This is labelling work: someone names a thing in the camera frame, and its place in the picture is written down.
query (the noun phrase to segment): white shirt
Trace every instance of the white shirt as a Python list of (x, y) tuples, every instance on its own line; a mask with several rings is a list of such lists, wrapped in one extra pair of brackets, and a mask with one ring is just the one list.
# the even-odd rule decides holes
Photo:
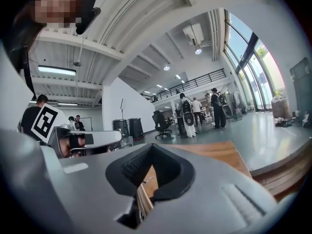
[(202, 107), (201, 103), (198, 100), (194, 100), (192, 102), (192, 105), (193, 105), (193, 112), (200, 113), (200, 108)]

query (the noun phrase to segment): wooden table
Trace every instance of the wooden table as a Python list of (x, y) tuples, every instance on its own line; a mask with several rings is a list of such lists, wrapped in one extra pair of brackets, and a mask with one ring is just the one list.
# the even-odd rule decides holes
[[(238, 171), (242, 172), (244, 175), (252, 178), (245, 162), (243, 161), (242, 157), (240, 156), (239, 152), (237, 151), (237, 149), (235, 148), (234, 144), (231, 141), (217, 142), (213, 144), (164, 145), (164, 146), (177, 147), (182, 150), (189, 151), (198, 155), (218, 159), (234, 167)], [(148, 197), (152, 197), (154, 195), (154, 191), (158, 189), (156, 173), (153, 167), (150, 168), (145, 179), (149, 180), (150, 177), (152, 176), (154, 178), (152, 178), (148, 183), (144, 185), (144, 189)]]

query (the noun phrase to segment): black bin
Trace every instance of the black bin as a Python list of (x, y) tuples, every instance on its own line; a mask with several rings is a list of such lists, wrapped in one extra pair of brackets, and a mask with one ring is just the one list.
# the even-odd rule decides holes
[(113, 130), (121, 129), (122, 138), (129, 137), (128, 124), (126, 119), (114, 119), (113, 120)]
[(144, 137), (140, 118), (129, 119), (129, 129), (130, 129), (130, 136), (132, 136), (133, 140)]

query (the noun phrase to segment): white pants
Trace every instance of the white pants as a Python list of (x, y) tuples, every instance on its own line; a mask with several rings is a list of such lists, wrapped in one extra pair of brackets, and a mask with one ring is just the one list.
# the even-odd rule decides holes
[(184, 117), (183, 117), (183, 122), (184, 122), (184, 127), (186, 130), (187, 137), (192, 138), (193, 136), (196, 136), (194, 124), (192, 126), (189, 126), (188, 124), (186, 124)]

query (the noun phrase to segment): gray floor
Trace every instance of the gray floor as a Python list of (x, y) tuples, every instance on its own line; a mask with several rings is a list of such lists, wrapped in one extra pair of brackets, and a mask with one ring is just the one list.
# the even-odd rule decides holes
[(311, 129), (304, 129), (299, 124), (288, 128), (275, 127), (271, 113), (251, 113), (244, 115), (242, 120), (227, 120), (227, 129), (215, 130), (204, 123), (195, 127), (198, 133), (194, 138), (178, 136), (177, 128), (172, 125), (171, 137), (160, 139), (156, 131), (149, 132), (135, 145), (142, 143), (159, 144), (208, 144), (231, 140), (252, 175), (274, 169), (286, 162), (292, 155), (310, 141)]

